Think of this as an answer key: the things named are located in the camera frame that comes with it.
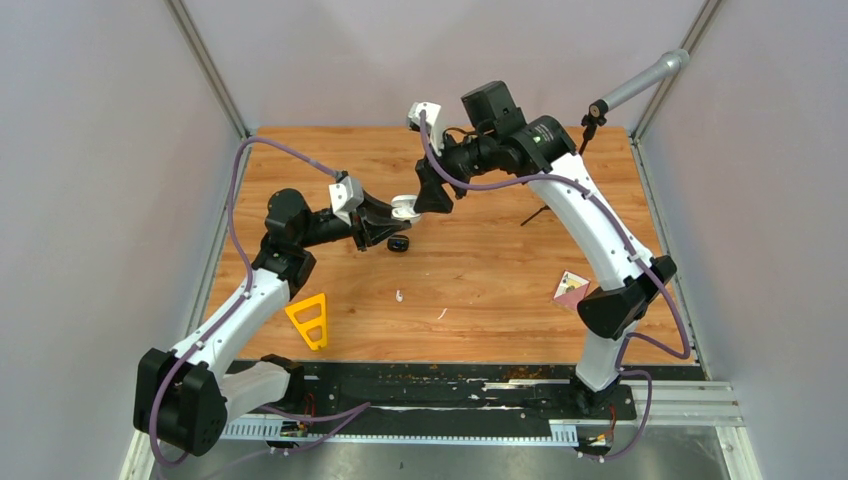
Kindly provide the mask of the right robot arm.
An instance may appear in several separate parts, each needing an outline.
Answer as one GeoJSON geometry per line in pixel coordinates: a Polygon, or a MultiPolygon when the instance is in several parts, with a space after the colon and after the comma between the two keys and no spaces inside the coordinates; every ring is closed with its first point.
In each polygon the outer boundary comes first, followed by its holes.
{"type": "Polygon", "coordinates": [[[513,175],[539,197],[564,225],[591,266],[597,286],[577,304],[589,332],[576,367],[571,403],[596,417],[611,403],[609,386],[619,376],[619,353],[649,304],[676,272],[669,256],[654,256],[625,227],[596,187],[572,138],[549,115],[525,119],[501,80],[462,96],[473,127],[457,141],[440,124],[441,107],[415,102],[408,126],[425,151],[415,171],[420,190],[417,214],[449,214],[454,202],[484,185],[472,178],[491,171],[513,175]]]}

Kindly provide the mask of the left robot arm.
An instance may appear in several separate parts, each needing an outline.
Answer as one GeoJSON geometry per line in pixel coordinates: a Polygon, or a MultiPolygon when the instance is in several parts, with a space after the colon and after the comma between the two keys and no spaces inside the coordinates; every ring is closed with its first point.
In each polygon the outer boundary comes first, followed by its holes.
{"type": "Polygon", "coordinates": [[[240,286],[170,350],[152,348],[141,358],[133,411],[137,430],[201,456],[244,414],[267,404],[283,413],[304,405],[301,364],[269,354],[232,373],[235,357],[305,285],[316,264],[309,247],[351,238],[365,250],[410,228],[419,217],[414,195],[384,203],[339,182],[330,185],[329,196],[330,207],[318,211],[295,189],[270,197],[266,234],[240,286]]]}

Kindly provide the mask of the white earbud charging case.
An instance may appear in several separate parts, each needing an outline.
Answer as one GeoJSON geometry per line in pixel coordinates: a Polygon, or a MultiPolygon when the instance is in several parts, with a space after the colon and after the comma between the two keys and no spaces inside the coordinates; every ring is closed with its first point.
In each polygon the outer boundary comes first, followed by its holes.
{"type": "Polygon", "coordinates": [[[395,220],[416,223],[421,214],[415,210],[418,197],[412,194],[397,195],[390,201],[391,216],[395,220]]]}

